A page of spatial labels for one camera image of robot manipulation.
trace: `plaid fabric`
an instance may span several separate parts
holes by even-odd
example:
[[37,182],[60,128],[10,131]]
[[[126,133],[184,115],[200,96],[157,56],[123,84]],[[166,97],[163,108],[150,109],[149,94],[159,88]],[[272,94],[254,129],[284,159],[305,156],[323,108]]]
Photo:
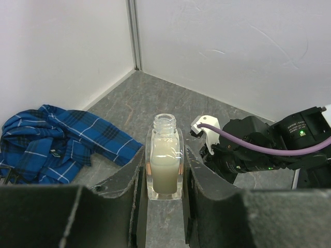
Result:
[[2,131],[0,166],[31,183],[70,183],[94,152],[123,166],[142,146],[96,115],[50,105],[14,115]]

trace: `gray countertop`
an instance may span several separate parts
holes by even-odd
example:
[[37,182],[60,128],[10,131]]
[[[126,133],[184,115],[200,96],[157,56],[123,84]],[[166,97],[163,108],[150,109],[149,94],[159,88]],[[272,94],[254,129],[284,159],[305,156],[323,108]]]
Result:
[[[143,144],[154,117],[161,113],[173,114],[177,126],[183,132],[185,144],[197,154],[204,144],[204,139],[190,136],[189,131],[190,124],[198,115],[217,117],[221,127],[230,119],[241,119],[251,115],[142,72],[135,72],[89,111],[110,121]],[[74,183],[91,187],[113,175],[120,168],[97,154],[92,157],[92,165],[82,168]],[[289,189],[293,175],[294,172],[288,169],[239,174],[235,185],[247,189]],[[162,246],[188,247],[184,244],[180,200],[148,203],[146,247]]]

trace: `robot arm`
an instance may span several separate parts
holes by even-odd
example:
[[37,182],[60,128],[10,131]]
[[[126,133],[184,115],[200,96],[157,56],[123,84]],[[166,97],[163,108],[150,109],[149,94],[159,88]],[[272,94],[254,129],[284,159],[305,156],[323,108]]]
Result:
[[[205,132],[206,130],[206,128],[197,129],[200,123],[205,123],[203,118],[197,118],[191,125],[192,132],[199,134],[200,137],[202,133],[198,131]],[[205,118],[216,122],[215,117],[205,116]],[[292,114],[272,126],[254,116],[248,116],[242,120],[230,120],[223,127],[223,131],[249,144],[281,152],[287,150],[287,153],[292,153],[293,150],[304,151],[302,149],[316,147],[317,144],[329,138],[331,136],[330,123],[331,105],[328,105],[324,108],[313,107]],[[208,130],[206,134],[210,141],[210,137],[215,132]],[[308,177],[305,180],[309,182],[307,184],[309,188],[331,187],[329,165],[331,146],[301,156],[285,157],[253,151],[247,148],[249,146],[243,147],[222,136],[219,136],[218,143],[208,143],[206,142],[200,151],[204,163],[230,183],[234,182],[238,173],[289,168],[302,169],[302,174]]]

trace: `green indicator light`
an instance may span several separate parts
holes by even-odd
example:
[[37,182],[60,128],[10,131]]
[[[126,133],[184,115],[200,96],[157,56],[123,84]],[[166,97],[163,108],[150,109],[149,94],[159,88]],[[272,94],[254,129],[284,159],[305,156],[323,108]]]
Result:
[[301,131],[299,132],[299,134],[300,134],[301,137],[306,135],[306,133],[305,133],[304,130],[301,130]]

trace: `glass bottle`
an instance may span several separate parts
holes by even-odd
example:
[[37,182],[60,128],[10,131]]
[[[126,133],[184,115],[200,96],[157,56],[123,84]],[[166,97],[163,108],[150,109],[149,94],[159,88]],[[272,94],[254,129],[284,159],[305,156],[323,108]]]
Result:
[[176,118],[155,116],[146,140],[146,179],[149,199],[181,199],[184,172],[184,142]]

